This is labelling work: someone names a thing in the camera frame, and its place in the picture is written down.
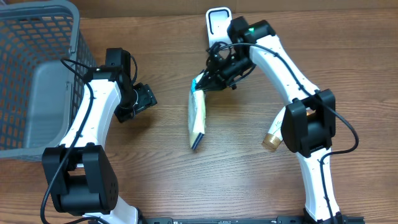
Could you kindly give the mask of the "white bamboo print tube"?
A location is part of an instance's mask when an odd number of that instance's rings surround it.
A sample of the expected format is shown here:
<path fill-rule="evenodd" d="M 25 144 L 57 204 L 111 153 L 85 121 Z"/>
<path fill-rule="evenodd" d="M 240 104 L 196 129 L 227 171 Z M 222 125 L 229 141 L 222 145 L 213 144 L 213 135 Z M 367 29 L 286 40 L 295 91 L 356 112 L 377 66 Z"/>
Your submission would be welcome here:
<path fill-rule="evenodd" d="M 283 107 L 275 117 L 262 142 L 262 145 L 270 152 L 274 152 L 283 141 L 281 126 L 284 114 L 285 107 Z"/>

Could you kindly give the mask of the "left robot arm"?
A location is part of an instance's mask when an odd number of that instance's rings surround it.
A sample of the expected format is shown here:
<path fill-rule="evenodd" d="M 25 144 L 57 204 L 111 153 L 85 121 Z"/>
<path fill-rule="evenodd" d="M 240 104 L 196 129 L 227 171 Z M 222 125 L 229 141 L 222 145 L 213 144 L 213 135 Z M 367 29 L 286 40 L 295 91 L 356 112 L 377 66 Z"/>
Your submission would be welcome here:
<path fill-rule="evenodd" d="M 122 48 L 108 48 L 100 67 L 66 58 L 61 63 L 83 82 L 84 96 L 60 144 L 42 154 L 48 183 L 42 223 L 48 222 L 48 199 L 57 212 L 76 216 L 75 223 L 146 223 L 142 212 L 119 196 L 118 179 L 104 151 L 113 117 L 123 123 L 157 104 L 149 85 L 136 82 L 136 59 Z"/>

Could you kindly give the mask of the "yellow snack bag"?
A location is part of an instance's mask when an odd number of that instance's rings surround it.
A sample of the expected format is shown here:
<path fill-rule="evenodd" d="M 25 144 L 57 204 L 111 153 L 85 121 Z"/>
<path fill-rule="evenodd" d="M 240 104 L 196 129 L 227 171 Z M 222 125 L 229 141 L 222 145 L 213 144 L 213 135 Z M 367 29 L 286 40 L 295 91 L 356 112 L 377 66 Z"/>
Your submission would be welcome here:
<path fill-rule="evenodd" d="M 197 90 L 196 85 L 201 80 L 203 73 L 192 80 L 188 98 L 188 133 L 190 148 L 196 150 L 205 135 L 206 105 L 205 92 Z"/>

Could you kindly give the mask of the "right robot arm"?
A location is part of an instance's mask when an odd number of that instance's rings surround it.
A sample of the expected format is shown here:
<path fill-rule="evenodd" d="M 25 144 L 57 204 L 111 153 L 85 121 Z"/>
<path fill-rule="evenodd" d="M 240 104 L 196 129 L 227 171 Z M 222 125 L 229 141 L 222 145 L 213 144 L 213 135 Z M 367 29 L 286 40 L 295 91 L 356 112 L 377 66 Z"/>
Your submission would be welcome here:
<path fill-rule="evenodd" d="M 310 82 L 285 52 L 279 37 L 265 21 L 248 24 L 243 17 L 219 22 L 223 38 L 208 49 L 206 69 L 193 80 L 193 109 L 204 106 L 199 96 L 207 91 L 235 88 L 238 81 L 259 67 L 284 102 L 282 114 L 268 134 L 278 147 L 284 142 L 300 164 L 305 187 L 307 223 L 344 223 L 335 200 L 330 171 L 335 136 L 335 96 Z"/>

